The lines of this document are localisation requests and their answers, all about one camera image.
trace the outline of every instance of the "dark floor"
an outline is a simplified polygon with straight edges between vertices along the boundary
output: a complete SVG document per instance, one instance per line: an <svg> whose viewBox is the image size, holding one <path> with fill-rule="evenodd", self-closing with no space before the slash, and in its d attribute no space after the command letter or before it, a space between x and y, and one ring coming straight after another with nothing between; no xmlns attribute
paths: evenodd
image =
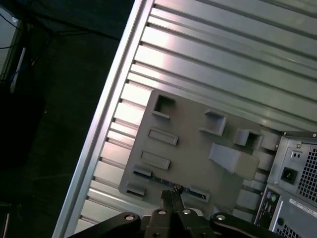
<svg viewBox="0 0 317 238"><path fill-rule="evenodd" d="M120 26L128 18L125 12ZM34 48L45 40L36 31ZM52 236L118 44L95 34L54 38L34 65L32 83L45 109L27 164L0 173L0 197L23 197L12 213L7 238Z"/></svg>

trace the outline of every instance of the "rectangular slot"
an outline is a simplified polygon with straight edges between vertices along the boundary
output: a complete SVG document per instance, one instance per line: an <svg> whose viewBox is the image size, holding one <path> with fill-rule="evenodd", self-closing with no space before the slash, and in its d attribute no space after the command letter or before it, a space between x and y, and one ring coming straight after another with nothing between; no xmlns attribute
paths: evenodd
<svg viewBox="0 0 317 238"><path fill-rule="evenodd" d="M191 186L189 188L189 195L194 199L198 199L203 202L208 202L210 194L207 191L202 191L201 189L196 188L195 186Z"/></svg>
<svg viewBox="0 0 317 238"><path fill-rule="evenodd" d="M236 133L234 143L236 145L245 146L248 149L258 150L261 147L263 141L263 136L251 130L241 130L239 129Z"/></svg>
<svg viewBox="0 0 317 238"><path fill-rule="evenodd" d="M223 115L212 112L210 109L205 112L207 116L207 127L200 127L199 131L222 136L227 118Z"/></svg>
<svg viewBox="0 0 317 238"><path fill-rule="evenodd" d="M157 128L151 128L148 137L163 141L167 144L176 145L178 141L178 136L172 133L162 131Z"/></svg>
<svg viewBox="0 0 317 238"><path fill-rule="evenodd" d="M163 170L168 170L170 164L170 160L167 160L161 156L157 156L146 151L142 151L141 160L146 164L155 166Z"/></svg>
<svg viewBox="0 0 317 238"><path fill-rule="evenodd" d="M164 119L170 119L170 114L175 110L175 100L164 95L159 95L152 114Z"/></svg>
<svg viewBox="0 0 317 238"><path fill-rule="evenodd" d="M133 183L128 183L127 185L127 193L139 196L139 197L143 197L145 195L145 187L140 186L140 185L136 185Z"/></svg>

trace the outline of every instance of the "black cable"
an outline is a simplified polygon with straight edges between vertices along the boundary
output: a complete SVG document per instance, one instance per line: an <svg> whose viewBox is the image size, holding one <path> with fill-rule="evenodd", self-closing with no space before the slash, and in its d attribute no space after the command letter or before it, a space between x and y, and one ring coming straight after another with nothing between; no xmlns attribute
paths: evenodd
<svg viewBox="0 0 317 238"><path fill-rule="evenodd" d="M1 13L0 13L0 16L1 16L7 23L9 23L11 26L13 26L14 28L18 29L19 31L23 31L22 29L16 27L16 26L13 25L10 21L8 21Z"/></svg>
<svg viewBox="0 0 317 238"><path fill-rule="evenodd" d="M82 32L82 33L78 33L78 34L65 34L65 35L62 35L62 34L57 34L56 37L65 37L65 36L81 36L81 35L87 35L87 34L90 34L90 32Z"/></svg>
<svg viewBox="0 0 317 238"><path fill-rule="evenodd" d="M105 34L105 33L99 32L99 31L95 31L95 30L92 30L92 29L87 29L85 27L78 26L76 24L73 24L73 23L70 23L70 22L67 22L67 21L63 21L63 20L60 20L60 19L57 19L57 18L54 18L54 17L51 17L51 16L47 16L47 15L44 15L44 14L40 14L40 13L37 13L37 12L34 12L34 11L30 11L30 12L35 17L47 19L47 20L50 20L50 21L53 21L53 22L57 22L57 23L62 24L62 25L69 26L71 28L79 29L79 30L82 30L82 31L85 31L85 32L89 32L89 33L100 35L100 36L104 36L104 37L107 37L107 38L110 38L110 39L113 39L113 40L116 40L116 41L120 41L120 38L115 37L115 36L111 36L111 35L108 35L108 34Z"/></svg>
<svg viewBox="0 0 317 238"><path fill-rule="evenodd" d="M13 44L12 46L0 47L0 50L9 49L9 48L15 47L15 46L17 46L17 45L18 45L18 44Z"/></svg>

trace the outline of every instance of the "ridged metal surface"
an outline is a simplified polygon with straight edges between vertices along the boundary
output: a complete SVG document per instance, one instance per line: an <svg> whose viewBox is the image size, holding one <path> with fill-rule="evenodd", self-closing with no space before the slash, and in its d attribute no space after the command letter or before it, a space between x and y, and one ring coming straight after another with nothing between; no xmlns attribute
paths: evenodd
<svg viewBox="0 0 317 238"><path fill-rule="evenodd" d="M68 200L76 195L76 203L66 235L81 217L96 223L117 212L154 208L120 194L117 187L155 88L275 130L317 130L317 30L316 19L307 16L313 9L295 1L289 2L292 8L278 7L277 2L283 0L135 3L137 26L120 50L121 64L117 59L113 63L117 71L110 72L96 113L103 123L98 130L94 119L89 135L97 139L92 148L84 147L78 168L86 160L90 163L76 171L70 188L81 191L69 192ZM76 178L82 174L78 185ZM257 173L255 181L244 185L261 191L265 181ZM239 207L254 209L260 196L253 194L246 207L244 193L248 191L242 192ZM88 214L87 209L104 209L105 214ZM252 217L243 209L234 213ZM79 220L76 231L86 225Z"/></svg>

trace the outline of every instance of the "gray plastic bracket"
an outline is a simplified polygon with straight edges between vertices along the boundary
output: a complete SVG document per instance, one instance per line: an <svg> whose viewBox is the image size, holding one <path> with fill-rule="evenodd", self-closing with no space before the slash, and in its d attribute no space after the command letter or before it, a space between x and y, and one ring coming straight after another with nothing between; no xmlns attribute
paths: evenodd
<svg viewBox="0 0 317 238"><path fill-rule="evenodd" d="M199 131L222 136L224 127L227 122L227 118L223 115L212 112L212 110L210 109L205 112L205 115L208 117L210 121L213 122L212 123L213 127L212 128L200 127Z"/></svg>
<svg viewBox="0 0 317 238"><path fill-rule="evenodd" d="M127 185L127 193L134 194L136 196L144 196L146 188L144 186L129 182Z"/></svg>
<svg viewBox="0 0 317 238"><path fill-rule="evenodd" d="M228 170L231 174L253 180L259 166L259 159L226 146L213 143L209 159Z"/></svg>
<svg viewBox="0 0 317 238"><path fill-rule="evenodd" d="M157 101L155 103L154 109L152 111L152 114L157 115L161 118L170 119L170 115L167 115L166 113L163 112L163 108L165 106L170 106L172 104L175 104L175 99L165 96L165 95L161 95L159 94L157 97Z"/></svg>
<svg viewBox="0 0 317 238"><path fill-rule="evenodd" d="M138 173L138 174L142 174L142 175L147 176L147 177L151 177L152 170L148 169L148 168L144 168L140 165L135 165L135 166L133 166L133 173Z"/></svg>
<svg viewBox="0 0 317 238"><path fill-rule="evenodd" d="M157 168L163 169L163 170L168 170L170 160L165 159L161 156L154 155L150 152L147 151L142 151L141 152L141 161L143 163L155 166Z"/></svg>
<svg viewBox="0 0 317 238"><path fill-rule="evenodd" d="M234 144L258 150L261 147L263 135L253 130L238 129L234 138Z"/></svg>
<svg viewBox="0 0 317 238"><path fill-rule="evenodd" d="M163 141L167 144L176 145L178 141L178 136L172 133L157 129L152 127L149 130L148 137Z"/></svg>

